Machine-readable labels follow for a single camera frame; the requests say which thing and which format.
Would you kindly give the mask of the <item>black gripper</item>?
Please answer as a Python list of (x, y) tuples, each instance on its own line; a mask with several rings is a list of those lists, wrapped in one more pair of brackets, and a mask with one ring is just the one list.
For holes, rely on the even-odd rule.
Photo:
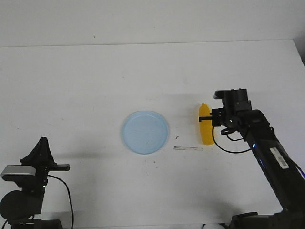
[[(41, 157), (41, 150), (43, 149), (43, 161)], [(20, 160), (21, 172), (52, 172), (52, 171), (69, 171), (69, 164), (57, 164), (55, 163), (51, 154), (48, 139), (41, 137), (32, 151)]]
[(238, 113), (252, 109), (247, 89), (218, 90), (213, 98), (222, 100), (223, 107), (212, 109), (211, 116), (198, 117), (199, 122), (211, 120), (212, 126), (235, 126), (234, 120)]

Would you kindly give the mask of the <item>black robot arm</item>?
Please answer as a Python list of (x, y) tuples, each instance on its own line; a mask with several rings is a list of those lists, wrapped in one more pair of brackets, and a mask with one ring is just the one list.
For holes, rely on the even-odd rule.
[(290, 158), (275, 136), (274, 129), (260, 110), (252, 109), (246, 89), (215, 91), (214, 99), (223, 107), (212, 109), (212, 127), (224, 126), (223, 135), (239, 132), (248, 143), (274, 191), (282, 211), (273, 215), (249, 212), (232, 216), (223, 229), (303, 229), (305, 227), (305, 174)]
[(7, 193), (0, 202), (0, 214), (12, 229), (61, 229), (59, 219), (36, 219), (41, 214), (48, 177), (54, 171), (69, 171), (69, 164), (57, 164), (51, 154), (48, 139), (41, 137), (34, 149), (19, 165), (7, 165), (1, 172), (1, 178), (14, 182), (20, 190)]

